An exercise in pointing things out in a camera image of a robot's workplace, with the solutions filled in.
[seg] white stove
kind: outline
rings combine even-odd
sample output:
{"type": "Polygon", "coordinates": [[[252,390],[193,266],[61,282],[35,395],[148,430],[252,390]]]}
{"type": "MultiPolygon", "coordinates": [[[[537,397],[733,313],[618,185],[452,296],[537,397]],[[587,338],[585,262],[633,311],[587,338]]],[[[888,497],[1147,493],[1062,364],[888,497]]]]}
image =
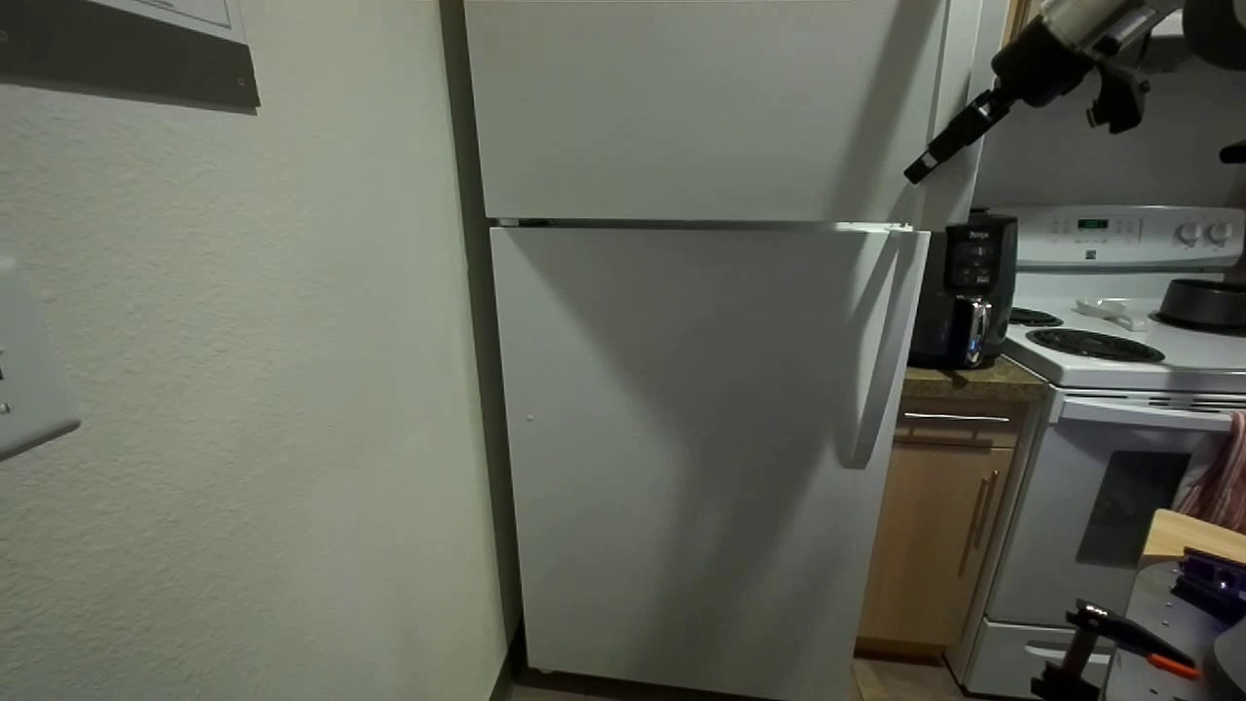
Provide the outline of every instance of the white stove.
{"type": "MultiPolygon", "coordinates": [[[[1154,318],[1175,278],[1222,279],[1246,213],[1182,207],[999,207],[1018,217],[1004,355],[1050,385],[1018,448],[988,567],[949,666],[982,695],[1028,697],[1073,639],[1077,599],[1124,610],[1151,517],[1220,453],[1246,411],[1246,336],[1154,318]]],[[[1109,650],[1085,679],[1100,684],[1109,650]]]]}

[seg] countertop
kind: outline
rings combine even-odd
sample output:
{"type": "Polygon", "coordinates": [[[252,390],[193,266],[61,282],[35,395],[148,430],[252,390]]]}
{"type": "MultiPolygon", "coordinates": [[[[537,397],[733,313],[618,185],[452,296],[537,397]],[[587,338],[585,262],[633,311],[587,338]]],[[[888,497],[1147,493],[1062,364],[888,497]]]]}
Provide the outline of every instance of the countertop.
{"type": "Polygon", "coordinates": [[[908,369],[901,396],[907,400],[971,400],[1034,402],[1047,393],[1047,382],[1008,359],[977,371],[908,369]]]}
{"type": "Polygon", "coordinates": [[[1180,560],[1187,547],[1246,563],[1246,535],[1160,509],[1155,512],[1151,530],[1146,534],[1141,567],[1161,560],[1180,560]]]}

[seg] cabinet handle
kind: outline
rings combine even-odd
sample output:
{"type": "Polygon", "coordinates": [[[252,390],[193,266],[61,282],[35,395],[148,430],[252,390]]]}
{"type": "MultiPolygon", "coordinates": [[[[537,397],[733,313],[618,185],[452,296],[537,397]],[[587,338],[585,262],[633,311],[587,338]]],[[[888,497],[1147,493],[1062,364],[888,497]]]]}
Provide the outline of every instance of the cabinet handle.
{"type": "Polygon", "coordinates": [[[969,532],[964,534],[964,548],[961,549],[961,567],[957,569],[957,576],[963,575],[966,565],[969,564],[969,547],[973,545],[973,538],[978,529],[978,517],[982,513],[982,497],[987,493],[988,482],[991,481],[982,478],[982,482],[978,483],[978,498],[973,501],[973,517],[969,519],[969,532]]]}
{"type": "Polygon", "coordinates": [[[984,507],[982,509],[982,520],[978,522],[978,528],[974,529],[973,534],[973,549],[977,550],[982,548],[982,534],[987,530],[987,519],[991,517],[991,501],[996,497],[996,483],[999,482],[999,471],[991,471],[991,479],[987,482],[987,498],[984,501],[984,507]]]}
{"type": "Polygon", "coordinates": [[[921,412],[905,412],[906,420],[925,420],[938,422],[982,422],[992,425],[1006,425],[1011,422],[1008,417],[974,417],[968,415],[923,415],[921,412]]]}

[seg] black air fryer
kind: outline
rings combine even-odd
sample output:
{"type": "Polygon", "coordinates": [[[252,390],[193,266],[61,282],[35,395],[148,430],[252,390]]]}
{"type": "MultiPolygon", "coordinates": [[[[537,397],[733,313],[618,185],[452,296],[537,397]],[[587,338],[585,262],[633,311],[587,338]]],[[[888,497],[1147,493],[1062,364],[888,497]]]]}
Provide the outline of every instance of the black air fryer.
{"type": "Polygon", "coordinates": [[[1003,349],[1017,286],[1017,218],[973,212],[931,234],[908,365],[989,367],[1003,349]]]}

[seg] robotic arm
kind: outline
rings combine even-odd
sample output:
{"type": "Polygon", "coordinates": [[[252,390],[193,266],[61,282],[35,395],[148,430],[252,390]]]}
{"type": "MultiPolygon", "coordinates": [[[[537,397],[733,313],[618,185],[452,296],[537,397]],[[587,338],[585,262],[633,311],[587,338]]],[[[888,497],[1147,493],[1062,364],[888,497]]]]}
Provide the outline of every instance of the robotic arm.
{"type": "MultiPolygon", "coordinates": [[[[1018,100],[1043,107],[1094,68],[1103,87],[1087,110],[1090,126],[1108,125],[1111,133],[1138,126],[1150,85],[1110,60],[1182,4],[1182,31],[1195,55],[1224,68],[1246,70],[1246,0],[1045,0],[1039,15],[991,60],[994,87],[953,117],[905,177],[921,182],[991,131],[1018,100]]],[[[1246,143],[1221,151],[1225,162],[1246,162],[1244,157],[1246,143]]]]}

